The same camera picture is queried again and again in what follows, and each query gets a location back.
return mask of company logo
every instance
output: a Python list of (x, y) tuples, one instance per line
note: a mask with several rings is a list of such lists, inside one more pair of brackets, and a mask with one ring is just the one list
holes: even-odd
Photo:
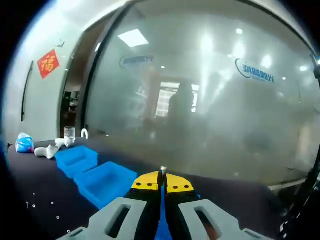
[(120, 60), (120, 67), (129, 67), (141, 63), (153, 62), (154, 56), (133, 56), (133, 57), (122, 57)]
[(247, 62), (244, 62), (244, 64), (241, 64), (242, 60), (240, 58), (235, 60), (235, 66), (236, 69), (239, 71), (239, 73), (245, 77), (246, 79), (255, 79), (258, 81), (268, 81), (275, 83), (274, 76), (270, 75), (264, 71), (261, 71), (257, 68), (254, 68), (252, 66), (249, 66)]

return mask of white hook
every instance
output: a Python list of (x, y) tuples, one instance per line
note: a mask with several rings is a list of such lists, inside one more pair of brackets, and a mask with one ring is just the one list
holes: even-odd
[(85, 135), (85, 139), (89, 138), (89, 133), (88, 133), (87, 129), (85, 129), (85, 128), (81, 130), (81, 137), (83, 138), (84, 135)]

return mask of dark table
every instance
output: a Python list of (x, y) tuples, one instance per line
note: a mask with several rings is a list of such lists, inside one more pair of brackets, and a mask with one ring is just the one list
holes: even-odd
[[(55, 143), (37, 142), (35, 147), (47, 147), (49, 144)], [(145, 163), (114, 152), (98, 139), (77, 138), (75, 146), (79, 145), (99, 153), (98, 165), (112, 161), (139, 175), (160, 169), (156, 163)], [(51, 239), (62, 237), (67, 230), (88, 226), (89, 218), (98, 209), (80, 195), (73, 180), (57, 168), (55, 159), (17, 153), (13, 145), (8, 150), (7, 161), (25, 207)], [(265, 185), (187, 175), (170, 169), (168, 172), (189, 180), (202, 198), (211, 200), (237, 218), (241, 229), (276, 238), (281, 225), (281, 204)]]

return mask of blue container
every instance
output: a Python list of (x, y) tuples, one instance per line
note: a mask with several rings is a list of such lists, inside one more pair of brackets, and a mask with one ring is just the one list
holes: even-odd
[(130, 190), (138, 174), (111, 161), (74, 178), (79, 192), (99, 210)]
[(57, 167), (70, 179), (98, 166), (98, 153), (85, 146), (59, 151), (54, 157)]

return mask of glass wall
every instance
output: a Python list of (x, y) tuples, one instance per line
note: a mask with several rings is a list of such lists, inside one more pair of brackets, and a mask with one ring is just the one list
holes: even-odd
[(146, 0), (100, 48), (85, 124), (113, 150), (269, 186), (313, 166), (311, 51), (266, 12), (235, 0)]

